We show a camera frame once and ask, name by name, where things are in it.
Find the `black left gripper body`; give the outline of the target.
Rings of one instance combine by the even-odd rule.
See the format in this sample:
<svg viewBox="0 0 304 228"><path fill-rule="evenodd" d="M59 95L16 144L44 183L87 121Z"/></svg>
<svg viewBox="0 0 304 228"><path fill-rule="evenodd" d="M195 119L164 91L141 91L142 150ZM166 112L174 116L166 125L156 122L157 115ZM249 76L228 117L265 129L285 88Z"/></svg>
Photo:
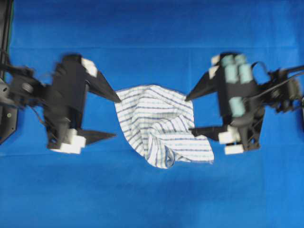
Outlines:
<svg viewBox="0 0 304 228"><path fill-rule="evenodd" d="M87 92L98 91L98 70L81 54L64 55L56 65L52 84L46 86L44 120L47 148L80 154L91 131L82 129Z"/></svg>

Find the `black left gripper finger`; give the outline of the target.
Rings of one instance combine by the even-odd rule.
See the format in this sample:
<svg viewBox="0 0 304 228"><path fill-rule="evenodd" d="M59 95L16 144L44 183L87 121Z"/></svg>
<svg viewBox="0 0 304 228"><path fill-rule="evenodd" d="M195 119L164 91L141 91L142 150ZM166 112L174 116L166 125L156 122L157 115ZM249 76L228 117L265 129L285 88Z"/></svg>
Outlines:
<svg viewBox="0 0 304 228"><path fill-rule="evenodd" d="M116 134L114 133L105 133L105 132L83 130L83 129L80 130L80 135L85 137L86 145L90 145L95 142L106 140L116 136Z"/></svg>
<svg viewBox="0 0 304 228"><path fill-rule="evenodd" d="M93 76L87 73L86 82L89 87L88 91L115 103L120 103L121 99L112 89L104 75L98 70L97 75Z"/></svg>

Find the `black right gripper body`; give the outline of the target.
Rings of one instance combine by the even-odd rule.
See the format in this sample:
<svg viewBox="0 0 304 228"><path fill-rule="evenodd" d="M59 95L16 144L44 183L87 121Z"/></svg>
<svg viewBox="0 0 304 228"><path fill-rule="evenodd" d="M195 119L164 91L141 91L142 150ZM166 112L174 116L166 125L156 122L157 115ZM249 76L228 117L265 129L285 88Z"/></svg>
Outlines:
<svg viewBox="0 0 304 228"><path fill-rule="evenodd" d="M259 149L265 109L251 65L241 53L222 53L211 58L209 77L215 81L224 130L218 140L225 145L225 154L239 154Z"/></svg>

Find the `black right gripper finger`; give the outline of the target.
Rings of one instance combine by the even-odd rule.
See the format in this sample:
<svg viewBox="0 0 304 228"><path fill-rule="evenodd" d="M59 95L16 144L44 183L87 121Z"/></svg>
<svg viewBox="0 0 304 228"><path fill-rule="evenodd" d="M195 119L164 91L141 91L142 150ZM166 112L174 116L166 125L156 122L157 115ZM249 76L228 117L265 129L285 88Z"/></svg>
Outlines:
<svg viewBox="0 0 304 228"><path fill-rule="evenodd" d="M191 92L186 96L185 101L191 101L217 91L217 73L210 73L207 71L203 74Z"/></svg>
<svg viewBox="0 0 304 228"><path fill-rule="evenodd" d="M199 128L189 128L194 137L200 135L206 136L212 140L218 141L219 134L226 132L228 129L227 125L223 126L209 126L209 127L199 127Z"/></svg>

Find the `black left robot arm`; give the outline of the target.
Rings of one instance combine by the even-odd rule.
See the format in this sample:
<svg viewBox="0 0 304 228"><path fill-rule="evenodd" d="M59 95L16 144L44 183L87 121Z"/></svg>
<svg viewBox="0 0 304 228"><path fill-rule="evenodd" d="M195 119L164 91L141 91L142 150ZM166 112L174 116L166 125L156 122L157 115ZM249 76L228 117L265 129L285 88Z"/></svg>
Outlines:
<svg viewBox="0 0 304 228"><path fill-rule="evenodd" d="M80 154L87 145L115 137L114 133L82 129L88 92L114 103L121 102L92 60L78 53L63 55L56 64L51 84L37 80L28 67L8 62L1 64L0 69L12 75L11 83L1 84L7 89L6 95L0 97L1 106L15 109L41 106L43 117L39 121L46 129L49 150Z"/></svg>

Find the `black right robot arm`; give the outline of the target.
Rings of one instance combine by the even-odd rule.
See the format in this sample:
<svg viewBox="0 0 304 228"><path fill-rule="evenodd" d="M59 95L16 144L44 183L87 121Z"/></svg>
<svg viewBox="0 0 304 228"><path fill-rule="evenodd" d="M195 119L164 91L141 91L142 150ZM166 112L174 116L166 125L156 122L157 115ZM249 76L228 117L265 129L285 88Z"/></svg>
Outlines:
<svg viewBox="0 0 304 228"><path fill-rule="evenodd" d="M211 58L211 67L186 96L186 101L216 93L223 124L191 128L195 136L206 136L225 145L225 154L238 154L260 148L265 106L276 112L296 110L294 101L302 102L299 81L303 66L264 72L269 81L259 84L244 54L224 52Z"/></svg>

